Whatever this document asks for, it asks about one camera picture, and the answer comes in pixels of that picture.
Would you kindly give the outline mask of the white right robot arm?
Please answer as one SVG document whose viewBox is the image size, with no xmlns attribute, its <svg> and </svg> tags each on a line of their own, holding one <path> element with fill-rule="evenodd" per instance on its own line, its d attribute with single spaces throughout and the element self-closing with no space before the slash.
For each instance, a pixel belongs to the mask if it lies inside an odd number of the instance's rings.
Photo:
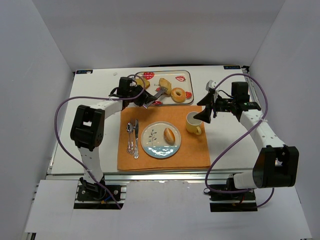
<svg viewBox="0 0 320 240">
<path fill-rule="evenodd" d="M 204 110 L 194 119 L 210 123 L 218 112 L 232 113 L 246 128 L 259 152 L 251 172 L 235 173 L 227 180 L 229 191 L 292 187 L 296 183 L 299 151 L 279 139 L 257 102 L 250 101 L 247 82 L 232 82 L 230 98 L 222 98 L 216 82 L 206 85 L 207 95 L 198 102 Z"/>
</svg>

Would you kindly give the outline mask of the long brown pastry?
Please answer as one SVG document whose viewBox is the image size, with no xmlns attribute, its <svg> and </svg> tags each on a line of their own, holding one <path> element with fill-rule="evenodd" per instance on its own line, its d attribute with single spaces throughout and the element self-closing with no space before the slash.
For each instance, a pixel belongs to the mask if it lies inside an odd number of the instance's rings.
<svg viewBox="0 0 320 240">
<path fill-rule="evenodd" d="M 160 87 L 163 87 L 163 88 L 166 88 L 166 92 L 165 94 L 167 96 L 170 96 L 171 95 L 171 92 L 172 92 L 172 84 L 165 78 L 160 78 L 159 79 L 159 86 Z"/>
</svg>

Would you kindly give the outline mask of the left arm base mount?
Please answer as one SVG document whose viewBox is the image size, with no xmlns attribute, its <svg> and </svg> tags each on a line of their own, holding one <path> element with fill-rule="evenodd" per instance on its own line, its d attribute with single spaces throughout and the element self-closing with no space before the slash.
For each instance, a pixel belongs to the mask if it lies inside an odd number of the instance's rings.
<svg viewBox="0 0 320 240">
<path fill-rule="evenodd" d="M 106 187 L 111 194 L 105 189 L 102 189 L 101 193 L 90 192 L 78 181 L 73 208 L 75 210 L 120 210 L 111 195 L 122 208 L 126 198 L 127 186 L 107 184 Z"/>
</svg>

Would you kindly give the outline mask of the sugared bagel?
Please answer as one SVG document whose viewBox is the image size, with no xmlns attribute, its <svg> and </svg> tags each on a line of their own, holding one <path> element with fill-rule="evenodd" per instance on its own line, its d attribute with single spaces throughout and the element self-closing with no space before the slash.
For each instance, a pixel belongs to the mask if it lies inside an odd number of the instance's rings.
<svg viewBox="0 0 320 240">
<path fill-rule="evenodd" d="M 180 87 L 175 87 L 171 90 L 171 98 L 176 103 L 183 103 L 186 100 L 186 92 Z"/>
</svg>

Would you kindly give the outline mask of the toast slice with herbs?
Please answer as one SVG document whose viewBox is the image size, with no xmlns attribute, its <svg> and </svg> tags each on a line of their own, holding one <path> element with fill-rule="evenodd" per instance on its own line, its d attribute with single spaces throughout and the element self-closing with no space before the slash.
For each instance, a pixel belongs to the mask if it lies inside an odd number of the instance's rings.
<svg viewBox="0 0 320 240">
<path fill-rule="evenodd" d="M 150 81 L 145 79 L 144 77 L 142 78 L 138 78 L 136 77 L 135 78 L 135 81 L 136 81 L 136 84 L 139 85 L 139 86 L 142 86 L 144 87 L 145 89 L 149 88 L 150 87 Z"/>
</svg>

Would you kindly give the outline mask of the yellow mug white inside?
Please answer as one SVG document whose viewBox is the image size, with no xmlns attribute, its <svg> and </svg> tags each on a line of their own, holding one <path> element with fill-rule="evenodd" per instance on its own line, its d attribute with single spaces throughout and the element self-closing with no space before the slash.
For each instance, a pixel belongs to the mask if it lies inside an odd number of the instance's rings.
<svg viewBox="0 0 320 240">
<path fill-rule="evenodd" d="M 194 118 L 194 116 L 197 114 L 198 113 L 195 111 L 189 112 L 187 114 L 185 128 L 191 134 L 201 135 L 202 134 L 202 130 L 201 130 L 202 121 Z"/>
</svg>

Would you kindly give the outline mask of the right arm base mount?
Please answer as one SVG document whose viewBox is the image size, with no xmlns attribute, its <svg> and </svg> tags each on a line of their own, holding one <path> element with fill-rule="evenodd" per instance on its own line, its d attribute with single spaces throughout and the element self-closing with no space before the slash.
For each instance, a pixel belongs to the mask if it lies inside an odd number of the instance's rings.
<svg viewBox="0 0 320 240">
<path fill-rule="evenodd" d="M 207 187 L 203 193 L 209 196 L 212 213 L 257 212 L 256 195 L 253 191 L 244 193 L 217 193 Z"/>
</svg>

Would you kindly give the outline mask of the silver serving tongs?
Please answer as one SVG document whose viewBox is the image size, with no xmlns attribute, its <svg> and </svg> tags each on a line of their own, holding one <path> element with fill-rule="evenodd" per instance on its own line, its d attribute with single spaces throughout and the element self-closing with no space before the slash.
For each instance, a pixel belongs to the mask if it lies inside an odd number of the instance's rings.
<svg viewBox="0 0 320 240">
<path fill-rule="evenodd" d="M 155 94 L 152 95 L 151 97 L 149 97 L 146 101 L 146 103 L 144 103 L 142 106 L 144 108 L 148 108 L 149 106 L 151 106 L 161 95 L 164 95 L 167 92 L 167 88 L 166 87 L 160 87 L 160 90 Z"/>
</svg>

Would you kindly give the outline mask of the silver fork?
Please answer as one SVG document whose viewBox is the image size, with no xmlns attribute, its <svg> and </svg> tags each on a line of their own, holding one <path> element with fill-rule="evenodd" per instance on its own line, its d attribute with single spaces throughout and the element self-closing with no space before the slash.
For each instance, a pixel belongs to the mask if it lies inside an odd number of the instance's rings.
<svg viewBox="0 0 320 240">
<path fill-rule="evenodd" d="M 134 154 L 134 130 L 135 130 L 135 124 L 134 124 L 134 119 L 130 119 L 130 150 L 129 153 L 131 155 Z"/>
</svg>

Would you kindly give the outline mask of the silver spoon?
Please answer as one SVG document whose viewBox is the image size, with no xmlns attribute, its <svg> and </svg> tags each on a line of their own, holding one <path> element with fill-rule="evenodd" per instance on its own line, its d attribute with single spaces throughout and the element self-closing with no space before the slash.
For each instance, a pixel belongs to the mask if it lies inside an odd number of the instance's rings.
<svg viewBox="0 0 320 240">
<path fill-rule="evenodd" d="M 129 122 L 127 124 L 127 127 L 126 127 L 126 131 L 128 133 L 128 142 L 127 142 L 127 152 L 130 154 L 131 153 L 131 133 L 132 133 L 132 130 L 133 130 L 133 126 L 132 126 L 132 123 Z"/>
</svg>

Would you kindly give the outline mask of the strawberry print tray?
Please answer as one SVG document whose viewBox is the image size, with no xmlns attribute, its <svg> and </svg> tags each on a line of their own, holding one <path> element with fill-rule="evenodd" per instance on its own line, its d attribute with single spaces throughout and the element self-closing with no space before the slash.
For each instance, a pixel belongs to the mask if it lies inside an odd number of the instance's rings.
<svg viewBox="0 0 320 240">
<path fill-rule="evenodd" d="M 147 91 L 151 95 L 155 95 L 160 90 L 160 78 L 169 81 L 172 89 L 181 88 L 185 92 L 183 102 L 175 102 L 170 95 L 163 94 L 152 104 L 153 106 L 191 105 L 194 101 L 191 75 L 186 70 L 140 71 L 137 75 L 149 81 L 150 86 Z"/>
</svg>

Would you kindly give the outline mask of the aluminium table frame rail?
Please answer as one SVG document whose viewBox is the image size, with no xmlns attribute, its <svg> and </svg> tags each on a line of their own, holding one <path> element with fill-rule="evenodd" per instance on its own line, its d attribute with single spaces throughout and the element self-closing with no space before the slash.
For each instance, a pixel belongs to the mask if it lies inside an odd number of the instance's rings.
<svg viewBox="0 0 320 240">
<path fill-rule="evenodd" d="M 224 180 L 231 175 L 230 171 L 213 171 L 209 174 L 208 180 Z M 203 181 L 206 172 L 204 171 L 180 171 L 180 172 L 129 172 L 129 173 L 108 173 L 104 175 L 106 181 Z M 46 180 L 79 180 L 81 174 L 48 174 Z"/>
</svg>

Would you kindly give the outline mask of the cream and blue plate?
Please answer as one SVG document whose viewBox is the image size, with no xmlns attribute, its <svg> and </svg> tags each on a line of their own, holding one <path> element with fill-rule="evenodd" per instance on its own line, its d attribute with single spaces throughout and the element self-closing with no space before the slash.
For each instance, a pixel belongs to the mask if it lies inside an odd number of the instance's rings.
<svg viewBox="0 0 320 240">
<path fill-rule="evenodd" d="M 174 143 L 166 141 L 165 129 L 172 131 Z M 182 136 L 173 124 L 166 121 L 157 121 L 149 124 L 142 131 L 140 143 L 147 155 L 156 159 L 167 159 L 175 155 L 180 149 Z"/>
</svg>

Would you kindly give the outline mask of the sesame bread roll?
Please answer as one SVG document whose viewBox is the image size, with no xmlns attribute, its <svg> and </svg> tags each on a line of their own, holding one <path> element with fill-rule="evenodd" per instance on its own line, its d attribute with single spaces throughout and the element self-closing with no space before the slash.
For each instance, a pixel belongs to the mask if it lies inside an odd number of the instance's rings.
<svg viewBox="0 0 320 240">
<path fill-rule="evenodd" d="M 169 144 L 173 145 L 176 141 L 175 134 L 170 128 L 165 128 L 163 131 L 164 140 Z"/>
</svg>

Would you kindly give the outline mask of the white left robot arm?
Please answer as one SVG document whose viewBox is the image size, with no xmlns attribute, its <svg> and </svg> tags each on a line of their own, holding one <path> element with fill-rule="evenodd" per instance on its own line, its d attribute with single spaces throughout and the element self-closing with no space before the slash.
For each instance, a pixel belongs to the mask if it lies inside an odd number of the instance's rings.
<svg viewBox="0 0 320 240">
<path fill-rule="evenodd" d="M 157 96 L 147 92 L 146 78 L 131 74 L 121 77 L 118 87 L 108 98 L 99 98 L 93 105 L 79 105 L 72 123 L 70 138 L 78 148 L 84 165 L 84 177 L 80 178 L 85 191 L 92 195 L 105 193 L 104 174 L 101 169 L 99 146 L 104 137 L 105 120 L 124 110 L 130 103 L 147 108 Z"/>
</svg>

